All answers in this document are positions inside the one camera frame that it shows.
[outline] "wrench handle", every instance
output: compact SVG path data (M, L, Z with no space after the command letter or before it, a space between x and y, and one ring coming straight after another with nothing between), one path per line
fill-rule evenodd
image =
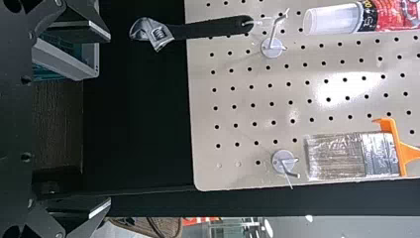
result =
M188 40L245 34L253 28L254 24L243 24L252 20L252 17L243 15L185 25L167 25L167 27L176 40Z

